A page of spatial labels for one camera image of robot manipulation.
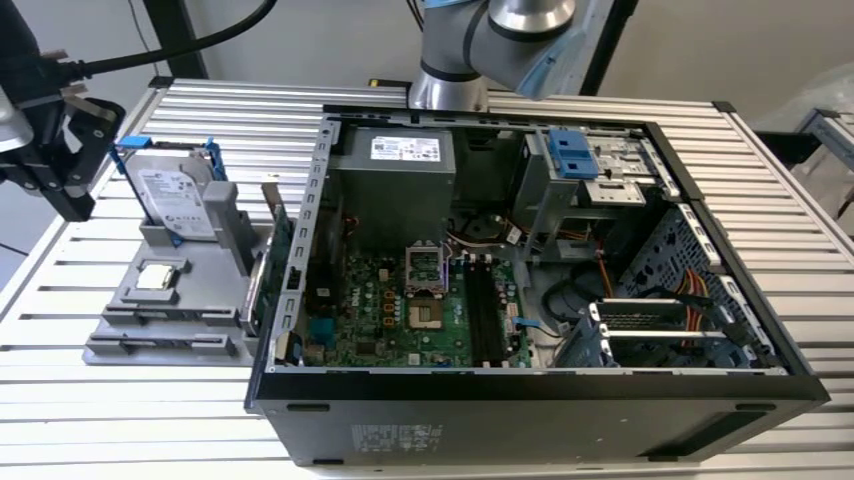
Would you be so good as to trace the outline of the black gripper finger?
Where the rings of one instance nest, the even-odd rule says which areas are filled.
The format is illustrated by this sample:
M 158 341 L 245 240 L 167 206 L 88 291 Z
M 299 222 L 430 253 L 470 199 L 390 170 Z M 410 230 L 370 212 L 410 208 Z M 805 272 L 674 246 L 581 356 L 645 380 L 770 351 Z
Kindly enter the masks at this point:
M 100 170 L 124 121 L 126 110 L 98 98 L 66 98 L 56 135 L 48 147 L 51 176 L 44 196 L 68 222 L 91 218 L 90 184 Z
M 42 167 L 42 152 L 26 115 L 2 95 L 2 180 L 16 183 L 28 191 L 40 191 L 43 184 L 36 170 Z

